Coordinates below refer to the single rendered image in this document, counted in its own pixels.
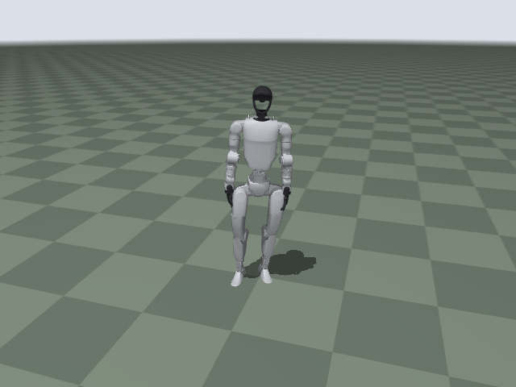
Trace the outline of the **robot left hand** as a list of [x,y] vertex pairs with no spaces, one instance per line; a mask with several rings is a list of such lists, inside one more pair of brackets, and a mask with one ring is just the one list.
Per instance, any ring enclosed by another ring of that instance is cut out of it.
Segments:
[[283,194],[285,195],[285,198],[284,198],[284,205],[281,208],[281,210],[284,211],[285,210],[285,206],[287,205],[288,200],[289,200],[289,195],[291,194],[291,192],[289,191],[289,187],[285,187],[284,188],[284,193]]

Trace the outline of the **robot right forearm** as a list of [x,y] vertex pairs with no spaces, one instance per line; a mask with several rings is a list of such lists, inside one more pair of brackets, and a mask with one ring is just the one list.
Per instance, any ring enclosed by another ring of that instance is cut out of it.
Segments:
[[232,185],[232,189],[234,189],[234,181],[235,181],[235,170],[237,169],[236,164],[228,163],[228,155],[227,154],[227,162],[226,162],[226,175],[225,175],[225,183],[224,187],[227,190],[228,185]]

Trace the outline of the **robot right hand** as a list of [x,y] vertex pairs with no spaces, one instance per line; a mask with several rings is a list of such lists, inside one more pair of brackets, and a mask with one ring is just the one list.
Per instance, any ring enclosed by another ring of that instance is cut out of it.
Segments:
[[234,190],[232,189],[232,185],[227,186],[227,190],[225,190],[225,193],[227,194],[227,200],[233,206],[232,203],[232,193],[234,193]]

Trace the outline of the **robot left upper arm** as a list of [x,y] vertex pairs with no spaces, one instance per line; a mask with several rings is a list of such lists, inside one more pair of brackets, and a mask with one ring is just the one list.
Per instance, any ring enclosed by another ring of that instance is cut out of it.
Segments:
[[279,162],[282,166],[289,166],[293,164],[293,158],[290,155],[292,148],[292,130],[288,123],[277,122],[279,127],[279,134],[281,137],[281,156]]

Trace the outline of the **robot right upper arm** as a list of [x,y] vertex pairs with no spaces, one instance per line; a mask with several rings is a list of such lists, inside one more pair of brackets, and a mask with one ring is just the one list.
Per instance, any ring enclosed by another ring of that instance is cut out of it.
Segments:
[[229,155],[228,163],[238,164],[240,154],[238,154],[240,133],[243,131],[243,125],[245,120],[235,120],[231,124],[230,135],[229,135]]

